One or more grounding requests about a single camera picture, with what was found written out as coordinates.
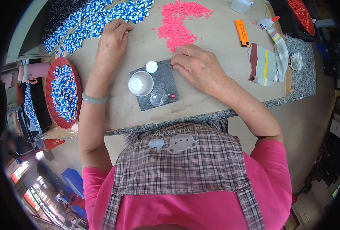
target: plastic bottle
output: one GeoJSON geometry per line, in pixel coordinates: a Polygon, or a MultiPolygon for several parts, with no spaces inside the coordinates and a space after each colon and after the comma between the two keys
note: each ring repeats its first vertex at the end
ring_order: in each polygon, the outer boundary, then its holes
{"type": "Polygon", "coordinates": [[[253,5],[252,0],[233,0],[231,4],[231,8],[233,11],[244,14],[250,6],[253,5]]]}
{"type": "Polygon", "coordinates": [[[280,16],[276,16],[274,18],[264,18],[260,20],[257,25],[261,30],[267,30],[269,29],[275,21],[277,21],[280,18],[280,16]]]}

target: small glass cup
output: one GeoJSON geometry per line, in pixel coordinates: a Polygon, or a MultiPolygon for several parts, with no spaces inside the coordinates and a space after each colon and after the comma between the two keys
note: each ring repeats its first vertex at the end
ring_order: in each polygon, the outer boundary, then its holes
{"type": "Polygon", "coordinates": [[[149,101],[155,107],[161,106],[168,101],[168,92],[161,88],[154,89],[149,101]]]}

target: pink t-shirt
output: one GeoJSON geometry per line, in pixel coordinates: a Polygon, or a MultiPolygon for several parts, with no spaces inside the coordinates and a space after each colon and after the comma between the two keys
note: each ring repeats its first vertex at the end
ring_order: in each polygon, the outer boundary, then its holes
{"type": "MultiPolygon", "coordinates": [[[[290,214],[292,199],[284,145],[276,140],[262,142],[250,156],[244,153],[244,161],[266,229],[281,229],[290,214]]],[[[101,230],[114,172],[115,166],[109,174],[93,167],[83,169],[85,208],[91,230],[101,230]]],[[[247,229],[237,195],[232,192],[122,197],[115,229],[162,223],[192,230],[247,229]]]]}

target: pink plastic piece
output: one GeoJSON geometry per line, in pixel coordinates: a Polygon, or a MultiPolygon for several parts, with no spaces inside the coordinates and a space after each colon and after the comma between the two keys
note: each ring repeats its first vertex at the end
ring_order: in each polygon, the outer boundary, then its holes
{"type": "MultiPolygon", "coordinates": [[[[45,77],[48,74],[50,63],[34,63],[27,66],[27,79],[45,77]]],[[[18,68],[18,80],[23,80],[23,74],[25,72],[25,66],[22,65],[18,68]]]]}
{"type": "Polygon", "coordinates": [[[175,53],[175,50],[184,44],[193,44],[197,37],[191,34],[183,23],[183,20],[189,16],[199,18],[206,15],[208,18],[212,15],[212,11],[197,4],[197,2],[180,2],[175,1],[175,4],[168,3],[162,6],[163,15],[162,26],[158,28],[159,38],[167,38],[166,44],[170,52],[175,53]]]}

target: person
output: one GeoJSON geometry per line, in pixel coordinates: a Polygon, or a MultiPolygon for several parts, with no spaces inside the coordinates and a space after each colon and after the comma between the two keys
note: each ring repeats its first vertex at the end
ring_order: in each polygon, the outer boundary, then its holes
{"type": "Polygon", "coordinates": [[[132,29],[121,20],[105,26],[84,92],[91,101],[82,102],[78,144],[90,229],[282,229],[292,187],[281,128],[215,54],[195,45],[179,48],[173,69],[241,117],[258,138],[251,155],[223,119],[124,135],[112,166],[103,101],[132,29]]]}

